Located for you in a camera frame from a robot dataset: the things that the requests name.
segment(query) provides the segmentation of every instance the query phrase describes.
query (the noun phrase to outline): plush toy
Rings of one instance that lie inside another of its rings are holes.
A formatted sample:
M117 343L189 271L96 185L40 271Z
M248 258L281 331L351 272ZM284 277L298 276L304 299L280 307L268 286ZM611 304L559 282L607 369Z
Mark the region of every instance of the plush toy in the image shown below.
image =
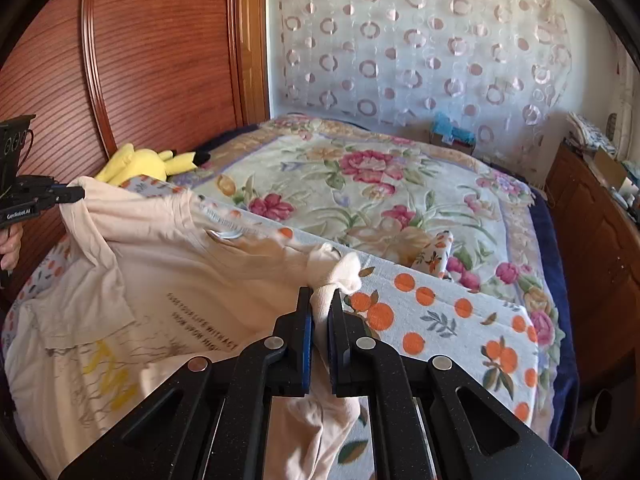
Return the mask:
M168 175L195 170L209 160L207 152L189 152L175 155L175 152L156 153L153 150L134 150L133 144L124 144L113 154L107 165L95 176L100 182L119 186L125 180L139 175L148 175L158 180L166 180Z

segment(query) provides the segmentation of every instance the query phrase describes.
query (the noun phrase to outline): metal screw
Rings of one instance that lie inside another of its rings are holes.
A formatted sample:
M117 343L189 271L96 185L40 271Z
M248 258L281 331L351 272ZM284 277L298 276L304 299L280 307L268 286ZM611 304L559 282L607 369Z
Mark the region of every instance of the metal screw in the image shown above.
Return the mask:
M433 358L431 364L433 364L434 368L442 371L451 370L451 367L453 366L453 362L451 362L451 359L446 355L437 355Z
M264 340L264 345L269 350L277 350L278 348L282 348L282 345L284 345L284 340L281 337L272 335L271 337L268 337Z
M204 357L192 357L189 359L189 364L187 364L192 372L201 372L207 368L207 365L209 363Z
M376 340L371 337L359 337L356 346L363 350L373 350L376 346Z

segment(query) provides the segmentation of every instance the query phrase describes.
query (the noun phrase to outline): beige t-shirt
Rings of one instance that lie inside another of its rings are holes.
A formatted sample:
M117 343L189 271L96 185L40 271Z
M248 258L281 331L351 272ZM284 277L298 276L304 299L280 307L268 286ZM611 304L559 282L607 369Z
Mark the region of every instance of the beige t-shirt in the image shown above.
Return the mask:
M62 469L191 355L237 355L295 309L312 307L323 359L312 393L275 399L265 478L326 478L359 413L330 394L326 316L336 288L360 288L355 254L295 246L259 217L224 218L191 192L159 198L82 177L86 198L61 206L72 238L60 281L21 306L6 372L28 445ZM244 230L212 240L204 228Z

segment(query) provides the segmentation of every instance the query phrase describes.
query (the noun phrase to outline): wooden dresser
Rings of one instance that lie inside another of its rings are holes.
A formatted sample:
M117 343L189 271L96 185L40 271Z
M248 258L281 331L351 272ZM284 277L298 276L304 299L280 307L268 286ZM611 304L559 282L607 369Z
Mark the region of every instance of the wooden dresser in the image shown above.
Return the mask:
M547 177L571 308L580 380L599 385L634 358L640 416L640 233L564 144Z

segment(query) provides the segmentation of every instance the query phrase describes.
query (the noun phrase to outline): cardboard box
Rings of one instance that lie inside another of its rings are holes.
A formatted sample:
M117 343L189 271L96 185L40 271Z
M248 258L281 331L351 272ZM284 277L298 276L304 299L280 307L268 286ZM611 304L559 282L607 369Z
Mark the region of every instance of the cardboard box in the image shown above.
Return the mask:
M466 153L467 155L471 155L476 148L476 144L465 144L464 142L460 142L457 139L453 139L453 144L447 144L446 142L442 142L441 134L434 134L430 132L430 140L429 143L434 146L440 146L441 148L452 148L454 150L458 150L459 152Z
M602 148L598 148L593 157L593 163L604 177L606 183L619 192L625 183L626 168Z

